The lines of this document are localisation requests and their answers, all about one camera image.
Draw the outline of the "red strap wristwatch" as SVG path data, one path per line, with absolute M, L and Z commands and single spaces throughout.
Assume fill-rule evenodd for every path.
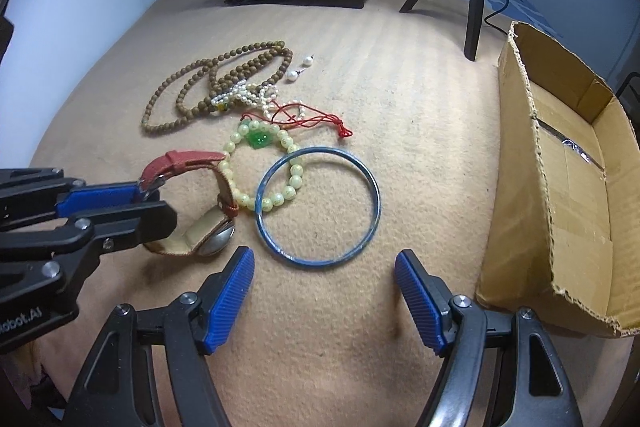
M 151 193 L 153 185 L 202 169 L 213 173 L 218 186 L 212 208 L 186 231 L 172 232 L 166 239 L 144 243 L 147 251 L 172 257 L 209 257 L 226 247 L 234 233 L 234 219 L 239 213 L 231 183 L 222 173 L 221 163 L 226 159 L 226 153 L 212 150 L 170 150 L 145 166 L 139 178 L 140 191 L 144 193 Z

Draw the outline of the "green jade red cord pendant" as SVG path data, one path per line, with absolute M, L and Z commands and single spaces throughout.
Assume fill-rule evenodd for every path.
M 288 150 L 293 141 L 291 132 L 318 126 L 332 127 L 340 140 L 352 137 L 352 130 L 341 117 L 299 101 L 274 104 L 274 111 L 259 115 L 256 110 L 241 115 L 238 133 L 251 148 L 259 150 L 274 143 L 282 143 Z

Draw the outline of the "blue bangle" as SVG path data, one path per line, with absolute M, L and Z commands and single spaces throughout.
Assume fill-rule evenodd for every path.
M 262 201 L 265 199 L 264 193 L 266 191 L 267 185 L 271 181 L 271 178 L 281 169 L 284 165 L 290 160 L 297 159 L 299 157 L 314 155 L 314 154 L 326 154 L 331 156 L 336 156 L 342 158 L 349 162 L 350 165 L 354 166 L 366 180 L 371 196 L 372 202 L 372 212 L 371 212 L 371 221 L 369 228 L 367 229 L 366 234 L 362 236 L 362 239 L 354 246 L 350 251 L 346 251 L 345 254 L 341 256 L 337 256 L 332 259 L 324 259 L 324 260 L 314 260 L 314 259 L 303 259 L 299 257 L 294 257 L 293 255 L 288 254 L 270 235 L 265 227 L 264 216 L 262 215 L 264 212 L 262 211 Z M 333 146 L 324 146 L 324 145 L 315 145 L 300 148 L 299 150 L 294 150 L 292 153 L 287 153 L 285 156 L 278 159 L 262 176 L 258 183 L 258 187 L 255 195 L 255 225 L 258 232 L 258 235 L 268 248 L 271 254 L 275 255 L 277 258 L 285 261 L 289 265 L 294 265 L 294 267 L 302 268 L 302 269 L 311 269 L 311 270 L 324 270 L 324 269 L 333 269 L 339 267 L 340 265 L 344 265 L 345 263 L 352 261 L 358 257 L 372 241 L 375 236 L 376 231 L 378 231 L 378 225 L 380 224 L 381 215 L 382 215 L 382 196 L 381 190 L 378 186 L 378 181 L 376 181 L 375 176 L 373 176 L 372 171 L 363 164 L 363 162 L 356 157 L 354 154 L 350 153 L 348 150 L 341 150 L 340 148 Z

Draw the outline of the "cardboard box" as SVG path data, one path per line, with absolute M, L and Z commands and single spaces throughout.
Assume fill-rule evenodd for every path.
M 601 337 L 639 332 L 639 145 L 576 54 L 515 22 L 499 56 L 497 192 L 477 299 Z

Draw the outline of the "tan blanket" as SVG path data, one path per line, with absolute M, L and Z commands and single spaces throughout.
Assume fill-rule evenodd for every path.
M 157 0 L 93 66 L 52 120 L 32 158 L 89 183 L 127 181 L 168 150 L 220 150 L 239 120 L 226 114 L 153 139 L 146 103 L 167 76 L 254 41 L 284 40 L 294 67 L 314 64 L 280 100 L 336 114 L 333 126 L 298 130 L 300 146 L 337 145 L 373 172 L 382 217 L 372 242 L 330 271 L 284 265 L 253 216 L 236 219 L 214 259 L 144 248 L 102 257 L 79 296 L 79 317 L 38 340 L 41 362 L 67 398 L 117 303 L 166 306 L 220 270 L 236 246 L 254 249 L 255 276 L 228 343 L 207 358 L 233 426 L 414 426 L 437 376 L 393 277 L 411 248 L 427 271 L 471 295 L 486 246 L 499 156 L 497 60 L 504 38 L 485 30 L 476 62 L 463 57 L 465 2 L 369 0 L 362 10 Z M 287 253 L 332 258 L 369 225 L 366 182 L 340 158 L 305 159 L 304 186 L 266 217 Z

